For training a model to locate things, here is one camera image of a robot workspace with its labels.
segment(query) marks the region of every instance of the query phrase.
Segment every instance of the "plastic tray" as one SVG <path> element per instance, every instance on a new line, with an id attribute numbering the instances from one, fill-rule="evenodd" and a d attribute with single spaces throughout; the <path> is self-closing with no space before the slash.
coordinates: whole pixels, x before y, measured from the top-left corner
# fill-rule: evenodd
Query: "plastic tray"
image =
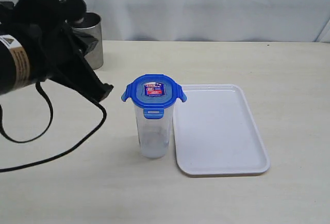
<path id="1" fill-rule="evenodd" d="M 270 160 L 243 91 L 235 85 L 182 85 L 174 109 L 176 160 L 189 175 L 261 174 Z"/>

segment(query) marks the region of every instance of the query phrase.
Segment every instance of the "blue lid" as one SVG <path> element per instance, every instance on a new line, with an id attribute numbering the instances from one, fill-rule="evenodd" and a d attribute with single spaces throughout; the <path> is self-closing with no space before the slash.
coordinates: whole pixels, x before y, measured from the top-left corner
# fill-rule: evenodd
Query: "blue lid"
<path id="1" fill-rule="evenodd" d="M 132 98 L 135 105 L 143 108 L 147 119 L 160 119 L 164 116 L 164 109 L 172 106 L 177 98 L 182 102 L 187 100 L 178 85 L 170 77 L 163 74 L 146 74 L 138 77 L 126 87 L 122 101 Z"/>

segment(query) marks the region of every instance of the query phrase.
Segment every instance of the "plastic container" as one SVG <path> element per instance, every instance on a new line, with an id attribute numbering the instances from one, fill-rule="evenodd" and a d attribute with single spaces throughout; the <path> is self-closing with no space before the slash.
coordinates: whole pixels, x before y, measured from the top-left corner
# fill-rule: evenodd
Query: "plastic container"
<path id="1" fill-rule="evenodd" d="M 163 157 L 169 147 L 175 101 L 187 100 L 182 87 L 168 76 L 146 74 L 127 86 L 122 101 L 128 98 L 135 104 L 142 155 Z"/>

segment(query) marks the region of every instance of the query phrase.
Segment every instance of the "stainless steel cup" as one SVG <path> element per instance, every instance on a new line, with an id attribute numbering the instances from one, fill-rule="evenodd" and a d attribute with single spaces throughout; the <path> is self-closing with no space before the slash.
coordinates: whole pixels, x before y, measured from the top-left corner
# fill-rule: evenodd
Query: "stainless steel cup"
<path id="1" fill-rule="evenodd" d="M 70 24 L 73 30 L 92 35 L 98 40 L 93 51 L 89 52 L 85 59 L 93 70 L 103 66 L 103 43 L 101 17 L 94 12 L 86 12 L 84 20 L 77 24 Z"/>

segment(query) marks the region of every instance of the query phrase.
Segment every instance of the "white table surface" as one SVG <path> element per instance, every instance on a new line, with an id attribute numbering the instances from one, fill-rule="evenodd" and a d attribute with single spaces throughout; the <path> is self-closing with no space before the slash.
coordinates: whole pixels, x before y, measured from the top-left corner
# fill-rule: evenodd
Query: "white table surface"
<path id="1" fill-rule="evenodd" d="M 0 174 L 0 223 L 330 223 L 330 44 L 105 41 L 97 70 L 115 88 L 103 102 L 108 119 L 74 153 Z M 162 159 L 139 154 L 125 86 L 145 73 L 180 84 L 236 84 L 251 107 L 271 159 L 258 177 L 188 178 L 174 144 Z M 0 138 L 2 168 L 59 153 L 100 120 L 75 92 L 43 84 L 55 108 L 41 139 Z M 33 86 L 0 96 L 4 125 L 28 138 L 48 122 Z"/>

